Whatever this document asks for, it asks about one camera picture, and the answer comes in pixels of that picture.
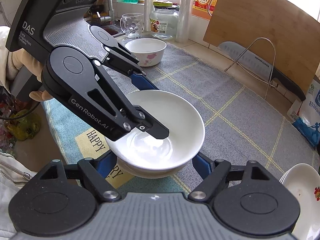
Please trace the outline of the gloved left hand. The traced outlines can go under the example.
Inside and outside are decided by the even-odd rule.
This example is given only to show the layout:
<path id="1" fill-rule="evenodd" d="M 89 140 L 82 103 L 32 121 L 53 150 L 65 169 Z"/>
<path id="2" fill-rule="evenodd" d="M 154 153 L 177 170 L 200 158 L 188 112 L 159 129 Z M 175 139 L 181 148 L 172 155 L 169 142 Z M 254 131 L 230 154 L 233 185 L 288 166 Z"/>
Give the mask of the gloved left hand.
<path id="1" fill-rule="evenodd" d="M 12 63 L 17 70 L 20 70 L 22 67 L 26 67 L 37 77 L 39 82 L 42 82 L 41 75 L 43 71 L 43 64 L 37 61 L 37 59 L 31 56 L 26 50 L 20 49 L 13 52 Z M 43 102 L 53 98 L 46 90 L 32 91 L 29 93 L 29 96 L 37 102 Z"/>

